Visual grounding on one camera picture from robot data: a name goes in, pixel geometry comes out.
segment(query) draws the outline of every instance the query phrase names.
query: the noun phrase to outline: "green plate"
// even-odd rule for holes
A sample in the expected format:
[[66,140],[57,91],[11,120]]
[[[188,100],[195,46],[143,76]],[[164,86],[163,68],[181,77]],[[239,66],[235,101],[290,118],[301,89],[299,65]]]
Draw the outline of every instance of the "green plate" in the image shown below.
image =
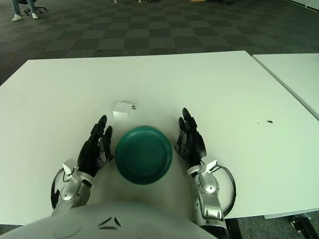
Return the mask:
[[172,157],[168,138],[148,126],[127,132],[115,151],[119,172],[136,184],[150,184],[162,178],[170,167]]

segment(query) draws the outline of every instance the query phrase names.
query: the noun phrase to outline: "person's leg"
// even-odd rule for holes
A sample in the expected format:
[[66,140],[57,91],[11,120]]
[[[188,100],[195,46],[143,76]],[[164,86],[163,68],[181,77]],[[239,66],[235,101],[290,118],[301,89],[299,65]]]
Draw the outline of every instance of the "person's leg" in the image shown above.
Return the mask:
[[21,16],[18,0],[12,0],[14,14]]
[[27,2],[29,4],[29,8],[31,10],[31,13],[35,13],[35,6],[34,6],[33,0],[27,0]]

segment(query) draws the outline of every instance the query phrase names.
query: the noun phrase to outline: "gray checkered carpet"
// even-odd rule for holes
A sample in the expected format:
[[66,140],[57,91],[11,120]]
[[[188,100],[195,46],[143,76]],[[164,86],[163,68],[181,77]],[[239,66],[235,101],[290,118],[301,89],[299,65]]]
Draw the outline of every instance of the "gray checkered carpet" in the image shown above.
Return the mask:
[[39,20],[25,15],[12,22],[10,0],[0,0],[0,84],[28,59],[319,52],[319,14],[284,0],[225,6],[189,0],[38,0],[36,6],[49,11]]

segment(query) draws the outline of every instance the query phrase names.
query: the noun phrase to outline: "white sneaker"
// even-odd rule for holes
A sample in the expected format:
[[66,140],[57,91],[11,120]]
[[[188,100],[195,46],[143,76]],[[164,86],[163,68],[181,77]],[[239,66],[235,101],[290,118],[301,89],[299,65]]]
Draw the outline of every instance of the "white sneaker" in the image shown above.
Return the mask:
[[32,13],[32,18],[33,19],[39,19],[38,15],[36,13]]
[[14,18],[12,19],[12,21],[19,21],[22,19],[22,16],[15,14]]

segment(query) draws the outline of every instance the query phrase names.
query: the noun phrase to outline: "robotic hand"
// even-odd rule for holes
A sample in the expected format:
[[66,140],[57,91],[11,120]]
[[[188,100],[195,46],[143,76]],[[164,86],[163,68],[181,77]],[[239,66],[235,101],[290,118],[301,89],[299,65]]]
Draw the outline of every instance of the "robotic hand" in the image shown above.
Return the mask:
[[227,238],[228,230],[218,199],[219,184],[212,173],[221,166],[217,165],[217,160],[212,156],[206,155],[205,144],[197,132],[195,119],[186,108],[182,110],[182,114],[183,118],[179,118],[180,134],[175,150],[190,166],[187,173],[193,178],[196,188],[195,222],[213,235]]
[[[78,162],[69,159],[63,163],[55,176],[51,188],[51,203],[54,209],[53,215],[66,213],[69,209],[85,205],[90,198],[90,189],[94,184],[94,177],[100,169],[98,161],[107,163],[112,160],[110,151],[112,127],[109,126],[105,133],[104,128],[107,117],[102,116],[92,130],[89,139],[83,144]],[[64,171],[64,187],[54,192],[54,185],[57,176]]]

